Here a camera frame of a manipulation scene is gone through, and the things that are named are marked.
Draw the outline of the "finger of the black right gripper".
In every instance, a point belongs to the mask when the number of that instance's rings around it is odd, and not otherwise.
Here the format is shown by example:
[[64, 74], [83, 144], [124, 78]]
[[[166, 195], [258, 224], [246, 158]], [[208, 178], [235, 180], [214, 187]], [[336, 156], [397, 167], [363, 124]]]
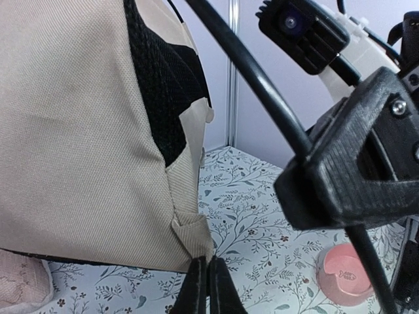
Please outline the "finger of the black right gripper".
[[381, 67], [336, 107], [303, 162], [275, 183], [296, 229], [382, 226], [418, 213], [418, 107]]

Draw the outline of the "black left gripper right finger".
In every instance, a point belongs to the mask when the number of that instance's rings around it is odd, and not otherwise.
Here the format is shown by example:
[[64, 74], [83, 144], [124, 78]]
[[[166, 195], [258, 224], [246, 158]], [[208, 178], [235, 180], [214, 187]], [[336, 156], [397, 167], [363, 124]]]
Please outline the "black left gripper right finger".
[[211, 314], [247, 314], [225, 260], [216, 256], [209, 263], [209, 300]]

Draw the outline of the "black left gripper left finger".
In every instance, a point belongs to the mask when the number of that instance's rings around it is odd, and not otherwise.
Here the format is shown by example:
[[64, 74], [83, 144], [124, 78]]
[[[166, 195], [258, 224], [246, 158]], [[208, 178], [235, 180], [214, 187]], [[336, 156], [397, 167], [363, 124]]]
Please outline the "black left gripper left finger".
[[171, 314], [204, 314], [207, 298], [207, 270], [205, 256], [194, 258], [181, 285]]

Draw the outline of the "beige patterned pet pillow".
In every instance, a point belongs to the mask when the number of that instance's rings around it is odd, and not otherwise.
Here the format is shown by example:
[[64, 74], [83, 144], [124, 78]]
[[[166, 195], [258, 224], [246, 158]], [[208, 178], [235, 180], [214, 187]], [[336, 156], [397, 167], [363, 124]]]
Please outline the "beige patterned pet pillow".
[[46, 261], [1, 251], [1, 313], [33, 313], [53, 295]]

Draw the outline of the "beige pet tent fabric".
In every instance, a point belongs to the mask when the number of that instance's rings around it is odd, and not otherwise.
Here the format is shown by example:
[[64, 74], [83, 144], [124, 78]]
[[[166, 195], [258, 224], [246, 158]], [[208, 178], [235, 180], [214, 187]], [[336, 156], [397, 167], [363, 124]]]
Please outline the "beige pet tent fabric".
[[1, 2], [1, 248], [185, 272], [213, 118], [167, 1]]

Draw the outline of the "pink pet bowl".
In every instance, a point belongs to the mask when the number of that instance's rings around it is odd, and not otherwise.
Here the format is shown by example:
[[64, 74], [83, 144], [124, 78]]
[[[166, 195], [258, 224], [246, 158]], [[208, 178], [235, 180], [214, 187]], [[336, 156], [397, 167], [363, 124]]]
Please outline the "pink pet bowl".
[[363, 264], [350, 243], [335, 245], [319, 256], [316, 279], [322, 293], [337, 305], [357, 306], [374, 294]]

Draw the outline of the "aluminium frame post right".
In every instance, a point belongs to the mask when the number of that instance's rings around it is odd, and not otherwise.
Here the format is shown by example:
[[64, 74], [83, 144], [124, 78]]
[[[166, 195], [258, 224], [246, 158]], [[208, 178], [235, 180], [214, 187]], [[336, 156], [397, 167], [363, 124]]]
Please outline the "aluminium frame post right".
[[[228, 24], [235, 35], [238, 34], [240, 22], [239, 0], [228, 1]], [[236, 146], [237, 121], [238, 121], [238, 70], [231, 60], [227, 64], [227, 111], [226, 111], [226, 144]]]

